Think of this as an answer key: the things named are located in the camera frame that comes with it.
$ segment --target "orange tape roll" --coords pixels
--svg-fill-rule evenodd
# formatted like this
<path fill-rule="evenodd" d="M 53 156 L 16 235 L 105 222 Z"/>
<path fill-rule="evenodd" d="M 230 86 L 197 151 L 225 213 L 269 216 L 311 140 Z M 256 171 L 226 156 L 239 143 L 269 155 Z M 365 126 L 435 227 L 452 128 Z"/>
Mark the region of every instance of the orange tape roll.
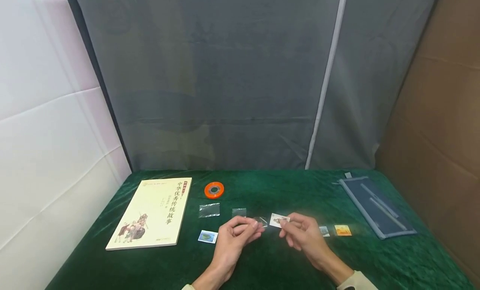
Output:
<path fill-rule="evenodd" d="M 223 195 L 223 192 L 225 191 L 225 188 L 221 182 L 211 182 L 208 185 L 206 185 L 205 190 L 205 196 L 210 198 L 210 199 L 217 199 L 220 196 Z"/>

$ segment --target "forearm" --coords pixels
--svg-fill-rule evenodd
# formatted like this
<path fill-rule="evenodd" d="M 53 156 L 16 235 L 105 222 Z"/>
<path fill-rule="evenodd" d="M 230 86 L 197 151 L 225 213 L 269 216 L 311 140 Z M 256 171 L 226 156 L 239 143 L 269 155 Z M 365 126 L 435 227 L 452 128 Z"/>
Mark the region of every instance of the forearm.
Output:
<path fill-rule="evenodd" d="M 217 290 L 225 281 L 225 273 L 210 265 L 192 284 L 195 290 Z"/>

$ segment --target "cardboard box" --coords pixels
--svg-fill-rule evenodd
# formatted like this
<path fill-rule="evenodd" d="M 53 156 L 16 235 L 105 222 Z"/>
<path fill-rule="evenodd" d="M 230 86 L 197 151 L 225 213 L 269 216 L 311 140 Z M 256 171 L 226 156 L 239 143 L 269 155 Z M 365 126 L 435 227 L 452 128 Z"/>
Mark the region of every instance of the cardboard box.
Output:
<path fill-rule="evenodd" d="M 480 287 L 479 1 L 438 1 L 376 155 L 378 169 L 476 287 Z"/>

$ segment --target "finger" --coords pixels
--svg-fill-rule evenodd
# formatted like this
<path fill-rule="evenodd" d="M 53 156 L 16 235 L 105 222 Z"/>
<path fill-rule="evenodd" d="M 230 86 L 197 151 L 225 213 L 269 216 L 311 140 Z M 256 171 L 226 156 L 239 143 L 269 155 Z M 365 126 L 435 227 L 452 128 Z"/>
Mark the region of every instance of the finger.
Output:
<path fill-rule="evenodd" d="M 280 226 L 284 229 L 288 234 L 290 234 L 294 240 L 301 242 L 304 237 L 303 230 L 300 230 L 295 224 L 287 222 L 285 220 L 280 220 Z"/>
<path fill-rule="evenodd" d="M 298 250 L 299 252 L 301 252 L 301 246 L 299 245 L 299 243 L 297 242 L 293 242 L 293 248 L 295 248 L 296 250 Z"/>
<path fill-rule="evenodd" d="M 295 225 L 296 227 L 298 227 L 299 229 L 301 229 L 301 223 L 298 223 L 298 222 L 291 222 L 291 224 Z M 287 235 L 287 232 L 285 232 L 284 229 L 281 229 L 280 230 L 280 234 L 278 236 L 280 237 L 285 237 L 285 235 Z"/>
<path fill-rule="evenodd" d="M 256 239 L 260 238 L 262 236 L 262 233 L 254 233 L 253 236 L 251 236 L 248 241 L 247 241 L 247 244 L 252 242 L 252 241 L 255 241 Z"/>
<path fill-rule="evenodd" d="M 304 223 L 307 226 L 310 225 L 310 224 L 316 224 L 315 218 L 308 217 L 308 216 L 305 216 L 305 215 L 302 215 L 302 214 L 292 213 L 292 214 L 288 215 L 288 217 L 290 217 L 290 221 Z"/>
<path fill-rule="evenodd" d="M 233 228 L 233 235 L 236 237 L 238 235 L 240 235 L 241 233 L 243 233 L 243 231 L 248 227 L 249 225 L 248 224 L 242 224 L 242 225 L 239 225 L 239 226 L 236 226 Z M 265 231 L 265 228 L 260 226 L 257 227 L 257 230 L 255 232 L 259 232 L 259 233 L 263 233 Z"/>
<path fill-rule="evenodd" d="M 256 233 L 258 227 L 258 222 L 256 220 L 253 220 L 253 222 L 245 228 L 245 230 L 238 235 L 235 239 L 239 241 L 242 245 L 245 245 L 249 238 L 253 236 L 253 234 Z"/>
<path fill-rule="evenodd" d="M 241 224 L 233 228 L 233 235 L 238 236 L 247 228 L 248 224 Z"/>
<path fill-rule="evenodd" d="M 288 243 L 288 246 L 290 247 L 293 247 L 293 239 L 292 239 L 292 236 L 288 235 L 285 237 L 285 239 L 287 240 L 287 243 Z"/>
<path fill-rule="evenodd" d="M 224 224 L 224 226 L 234 228 L 239 224 L 252 224 L 253 222 L 256 222 L 256 220 L 253 218 L 235 216 L 232 219 L 228 220 L 227 223 Z"/>

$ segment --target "person's left hand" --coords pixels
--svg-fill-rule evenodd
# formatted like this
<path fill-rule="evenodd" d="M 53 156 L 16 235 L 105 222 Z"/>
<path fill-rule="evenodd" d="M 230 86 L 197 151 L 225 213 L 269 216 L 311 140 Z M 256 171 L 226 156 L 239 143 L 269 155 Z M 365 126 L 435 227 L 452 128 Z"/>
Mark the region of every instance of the person's left hand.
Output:
<path fill-rule="evenodd" d="M 243 247 L 258 239 L 265 229 L 253 218 L 235 216 L 218 229 L 213 259 L 193 283 L 196 290 L 218 289 L 232 275 Z"/>

